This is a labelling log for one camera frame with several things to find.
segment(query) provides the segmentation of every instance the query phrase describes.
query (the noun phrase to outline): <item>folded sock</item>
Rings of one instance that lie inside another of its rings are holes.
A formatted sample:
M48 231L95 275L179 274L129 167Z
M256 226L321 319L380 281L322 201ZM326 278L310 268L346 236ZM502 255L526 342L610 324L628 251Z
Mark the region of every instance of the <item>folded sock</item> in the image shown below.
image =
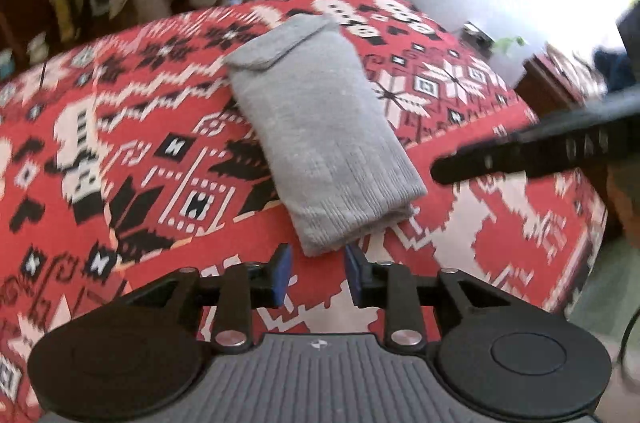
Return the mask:
M225 63L306 255L412 215L426 189L335 22L296 15Z

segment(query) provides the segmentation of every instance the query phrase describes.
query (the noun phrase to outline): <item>black and white geometric pattern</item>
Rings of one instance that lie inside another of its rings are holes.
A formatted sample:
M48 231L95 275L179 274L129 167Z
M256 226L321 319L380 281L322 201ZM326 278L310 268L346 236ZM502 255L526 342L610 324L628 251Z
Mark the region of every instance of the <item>black and white geometric pattern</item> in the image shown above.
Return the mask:
M452 108L449 109L449 121L451 123L462 123L465 120L465 117L460 114L458 111L453 110Z
M507 129L505 129L504 125L498 125L494 127L494 134L498 137L503 137L507 135Z
M440 86L437 82L433 82L433 80L429 80L428 78L422 78L417 74L414 76L414 90L433 96L435 99L438 99L440 95Z
M84 87L87 83L91 82L92 74L90 72L83 72L76 79L76 87Z
M84 69L94 60L94 48L85 47L71 60L71 67L77 67L78 69Z
M30 159L27 159L14 178L15 186L19 186L22 190L26 190L29 188L29 185L33 183L33 180L36 178L39 171L40 167Z
M36 121L40 117L40 114L42 114L43 110L44 105L41 103L36 103L27 111L27 120Z
M409 34L409 31L397 28L395 26L389 26L386 29L386 32L389 33L390 35L395 36L395 37L398 36L398 35L408 35Z
M96 243L89 252L89 257L84 262L82 274L91 277L93 280L100 280L104 284L107 282L111 270L117 261L117 252Z
M169 133L154 155L179 163L186 156L194 141L195 138L192 137Z
M211 203L213 203L213 196L199 190L192 190L180 210L180 215L189 219L203 221L207 212L209 212Z
M475 67L469 67L469 78L472 80L476 80L476 82L480 82L486 84L486 75L480 69L476 69Z
M31 246L22 259L20 274L29 282L35 282L42 273L46 262L47 256L38 248Z
M15 401L22 371L4 355L0 354L0 392L11 401Z
M406 67L406 60L402 56L398 56L397 54L391 55L391 62L394 64L398 64L399 66Z
M0 107L4 107L9 103L17 92L18 88L15 83L5 83L0 89Z

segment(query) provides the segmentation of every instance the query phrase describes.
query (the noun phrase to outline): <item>bed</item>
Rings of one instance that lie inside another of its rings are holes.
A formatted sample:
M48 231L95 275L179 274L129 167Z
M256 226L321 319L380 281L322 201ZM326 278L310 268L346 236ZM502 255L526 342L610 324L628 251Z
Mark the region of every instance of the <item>bed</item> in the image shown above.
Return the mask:
M456 186L430 178L438 155L536 120L454 35L404 0L189 12L100 38L0 88L0 421L41 415L26 362L46 332L177 268L218 275L266 261L279 243L294 248L293 276L283 307L255 313L256 333L380 331L376 308L351 304L340 251L302 255L225 78L226 54L298 13L342 26L428 189L410 220L358 241L367 258L423 275L459 268L568 313L607 216L579 171ZM428 310L426 319L436 339Z

